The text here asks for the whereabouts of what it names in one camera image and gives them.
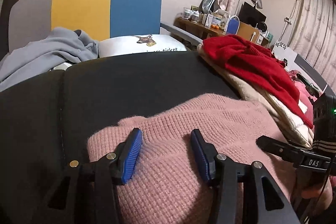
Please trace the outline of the person right hand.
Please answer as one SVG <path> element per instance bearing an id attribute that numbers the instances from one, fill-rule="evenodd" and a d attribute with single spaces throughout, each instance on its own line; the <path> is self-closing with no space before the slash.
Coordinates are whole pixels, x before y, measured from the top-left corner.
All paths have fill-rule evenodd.
<path id="1" fill-rule="evenodd" d="M 309 185 L 309 175 L 307 173 L 296 173 L 296 189 L 304 199 L 318 198 L 322 192 L 323 182 Z M 321 214 L 333 201 L 333 188 L 335 188 L 335 176 L 328 178 L 322 196 L 319 198 L 313 215 Z"/>

